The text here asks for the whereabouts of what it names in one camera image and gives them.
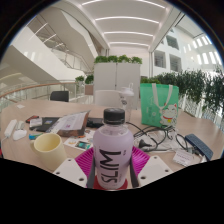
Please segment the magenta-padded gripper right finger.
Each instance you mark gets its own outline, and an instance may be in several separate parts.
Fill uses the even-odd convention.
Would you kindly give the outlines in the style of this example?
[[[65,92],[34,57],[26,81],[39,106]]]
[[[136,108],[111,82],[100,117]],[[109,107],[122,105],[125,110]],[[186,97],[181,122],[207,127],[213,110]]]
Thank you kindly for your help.
[[[172,173],[158,155],[149,156],[137,147],[132,149],[130,177],[133,188],[146,186]]]

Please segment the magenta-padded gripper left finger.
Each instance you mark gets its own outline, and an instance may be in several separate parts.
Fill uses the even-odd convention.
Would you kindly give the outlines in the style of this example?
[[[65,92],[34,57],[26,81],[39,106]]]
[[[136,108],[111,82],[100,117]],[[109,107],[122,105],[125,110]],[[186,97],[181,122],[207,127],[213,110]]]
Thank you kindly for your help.
[[[90,148],[76,158],[67,158],[54,174],[84,188],[92,188],[95,179],[95,161]]]

